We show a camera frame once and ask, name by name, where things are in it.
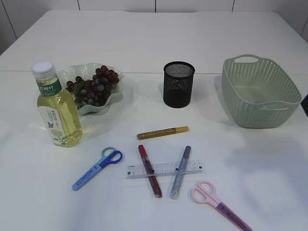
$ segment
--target basket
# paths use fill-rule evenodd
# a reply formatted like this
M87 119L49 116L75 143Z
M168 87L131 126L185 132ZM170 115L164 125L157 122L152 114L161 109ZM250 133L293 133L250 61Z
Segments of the basket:
M244 57L256 61L237 60ZM277 63L250 54L224 62L221 84L231 116L245 128L276 128L302 100L294 82Z

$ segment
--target basket handle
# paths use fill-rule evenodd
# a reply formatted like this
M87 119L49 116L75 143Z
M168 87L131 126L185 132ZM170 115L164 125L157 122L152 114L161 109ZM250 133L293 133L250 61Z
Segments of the basket handle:
M293 106L292 103L269 102L269 103L260 105L259 110L261 111L282 111L282 110L287 110L292 106Z
M244 58L244 57L255 58L255 59L257 59L257 61L255 61L255 62L236 62L235 61L237 59ZM253 54L242 54L242 55L239 55L239 56L236 56L236 57L232 58L233 62L235 62L235 63L245 63L245 64L257 63L257 62L260 61L260 59L262 59L262 58L259 57L259 56L253 55Z

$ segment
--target yellow oil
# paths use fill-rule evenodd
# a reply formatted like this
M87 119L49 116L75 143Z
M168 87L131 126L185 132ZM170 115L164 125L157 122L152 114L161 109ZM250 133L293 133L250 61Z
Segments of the yellow oil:
M55 76L48 80L37 80L37 84L49 85L58 81L58 77ZM80 120L78 118L77 109L71 94L62 89L58 94L53 96L38 97L38 107L47 106L52 107L58 111L61 123L65 132L66 142L65 145L56 144L62 147L73 147L82 137L82 128Z

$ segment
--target black mesh pen holder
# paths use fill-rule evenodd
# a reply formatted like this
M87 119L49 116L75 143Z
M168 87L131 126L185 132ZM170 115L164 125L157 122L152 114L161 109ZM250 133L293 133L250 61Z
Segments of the black mesh pen holder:
M182 108L190 103L194 72L192 65L181 61L168 63L164 67L165 104L173 108Z

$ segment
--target bowl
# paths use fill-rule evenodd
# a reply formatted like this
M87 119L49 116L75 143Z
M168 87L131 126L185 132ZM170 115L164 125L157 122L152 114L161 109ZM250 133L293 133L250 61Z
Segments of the bowl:
M99 63L73 65L69 66L67 69L57 72L57 76L59 78L62 88L65 89L67 87L67 81L75 82L76 76L81 76L84 80L92 79L92 76L95 74L95 70L97 68L100 68L102 65L103 64ZM107 67L109 70L114 70L118 74L118 78L120 81L116 85L116 89L111 91L111 95L108 97L104 106L96 107L87 104L77 110L79 115L85 115L87 113L96 113L98 115L105 114L106 112L108 112L110 106L113 103L117 103L123 99L123 82L121 79L124 77L124 75L112 66Z

